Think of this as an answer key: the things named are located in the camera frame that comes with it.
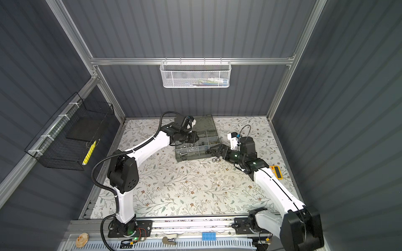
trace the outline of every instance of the floral pattern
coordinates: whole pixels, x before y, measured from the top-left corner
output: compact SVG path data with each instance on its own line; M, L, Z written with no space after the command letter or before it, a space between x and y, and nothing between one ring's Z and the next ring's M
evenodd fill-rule
M227 134L251 125L258 156L269 165L278 165L282 184L297 197L294 185L265 117L214 118L221 142L230 145ZM131 148L152 136L158 120L130 120L119 149ZM248 134L248 127L242 132ZM213 163L212 158L177 162L174 147L165 147L138 167L140 181L134 188L133 204L137 217L195 214L247 213L258 207L276 211L271 199L248 175L226 161ZM115 212L113 194L102 190L91 218L103 218Z

